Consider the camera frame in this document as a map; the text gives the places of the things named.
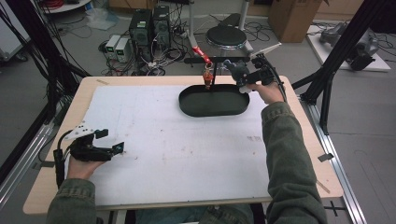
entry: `white device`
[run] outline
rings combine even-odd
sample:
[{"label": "white device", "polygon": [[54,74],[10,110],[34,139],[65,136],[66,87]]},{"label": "white device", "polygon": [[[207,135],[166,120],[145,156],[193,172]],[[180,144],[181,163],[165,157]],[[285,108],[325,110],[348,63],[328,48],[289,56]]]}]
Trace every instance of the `white device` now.
[{"label": "white device", "polygon": [[132,57],[132,48],[129,43],[129,38],[123,37],[116,46],[117,60],[120,63],[127,63]]},{"label": "white device", "polygon": [[113,35],[106,44],[106,56],[108,59],[117,60],[116,46],[119,43],[121,36]]}]

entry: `concrete floor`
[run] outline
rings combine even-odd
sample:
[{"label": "concrete floor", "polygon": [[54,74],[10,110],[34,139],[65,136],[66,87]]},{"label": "concrete floor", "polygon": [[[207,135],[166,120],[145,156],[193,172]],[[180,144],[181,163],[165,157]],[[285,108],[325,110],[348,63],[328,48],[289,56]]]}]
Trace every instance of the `concrete floor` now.
[{"label": "concrete floor", "polygon": [[[82,10],[57,15],[57,22],[77,21],[84,16]],[[211,17],[196,19],[196,27],[215,25]],[[265,18],[248,18],[266,24]],[[71,25],[71,32],[62,41],[76,61],[94,76],[101,76],[106,69],[106,61],[98,46],[112,34],[122,34],[129,26],[129,20],[121,19],[115,27],[107,31],[89,29],[86,20]],[[255,50],[264,49],[277,43],[271,31],[264,31],[269,41],[251,41]],[[219,55],[217,49],[205,44],[204,36],[197,35],[197,41],[208,55]],[[396,38],[389,36],[396,44]],[[243,55],[234,51],[229,55]],[[396,60],[395,56],[380,50],[382,59]],[[283,44],[267,55],[277,72],[288,77],[291,83],[306,77],[320,67],[314,51],[306,40],[301,44]],[[349,182],[356,194],[367,223],[388,224],[396,219],[396,74],[395,63],[382,72],[352,72],[339,70],[333,81],[332,101],[329,115],[329,132]],[[173,63],[165,67],[166,76],[200,75],[203,67]],[[32,60],[27,63],[15,60],[0,67],[0,164],[18,144],[19,140],[46,103],[46,80],[39,75]],[[296,90],[303,93],[306,87]],[[21,183],[0,211],[0,223],[44,223],[45,216],[27,216],[22,212],[24,201],[32,187],[38,171],[29,169]],[[344,207],[342,200],[334,199],[335,206]],[[330,206],[330,201],[323,202]],[[108,213],[100,216],[106,221]],[[328,211],[329,223],[349,223],[345,211]]]}]

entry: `human arm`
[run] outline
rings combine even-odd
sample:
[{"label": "human arm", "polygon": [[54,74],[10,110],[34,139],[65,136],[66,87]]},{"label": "human arm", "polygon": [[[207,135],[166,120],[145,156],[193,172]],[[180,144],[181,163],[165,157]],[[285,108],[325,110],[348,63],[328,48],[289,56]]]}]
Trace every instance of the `human arm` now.
[{"label": "human arm", "polygon": [[95,185],[88,179],[101,164],[70,156],[67,178],[49,206],[46,223],[96,223]]},{"label": "human arm", "polygon": [[327,223],[300,123],[275,83],[249,87],[268,104],[262,111],[268,192],[273,198],[267,208],[268,223]]}]

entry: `hand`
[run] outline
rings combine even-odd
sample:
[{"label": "hand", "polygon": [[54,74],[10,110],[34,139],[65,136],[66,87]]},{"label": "hand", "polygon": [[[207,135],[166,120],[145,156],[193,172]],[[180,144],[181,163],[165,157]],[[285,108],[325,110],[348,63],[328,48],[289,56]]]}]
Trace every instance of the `hand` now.
[{"label": "hand", "polygon": [[67,171],[67,179],[89,179],[93,172],[104,161],[78,161],[73,156],[69,159],[69,169]]},{"label": "hand", "polygon": [[251,90],[257,91],[260,97],[268,105],[275,102],[285,102],[276,82],[272,82],[266,86],[261,84],[247,84],[247,87]]}]

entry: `person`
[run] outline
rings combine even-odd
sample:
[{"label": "person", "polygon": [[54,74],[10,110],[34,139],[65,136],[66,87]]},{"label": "person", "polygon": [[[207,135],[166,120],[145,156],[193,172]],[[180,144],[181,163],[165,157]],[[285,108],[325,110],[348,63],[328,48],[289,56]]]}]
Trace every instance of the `person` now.
[{"label": "person", "polygon": [[[268,192],[273,198],[266,211],[268,223],[327,223],[301,126],[289,105],[284,102],[277,84],[250,84],[247,87],[258,92],[268,104],[262,111],[262,135],[269,173]],[[94,184],[88,179],[101,164],[70,158],[67,178],[49,206],[47,223],[96,223]],[[186,218],[180,221],[179,218],[183,216]],[[215,224],[253,222],[251,211],[241,204],[222,205],[219,208],[138,210],[136,219],[136,223],[143,224],[180,223],[193,219],[198,219],[200,223]]]}]

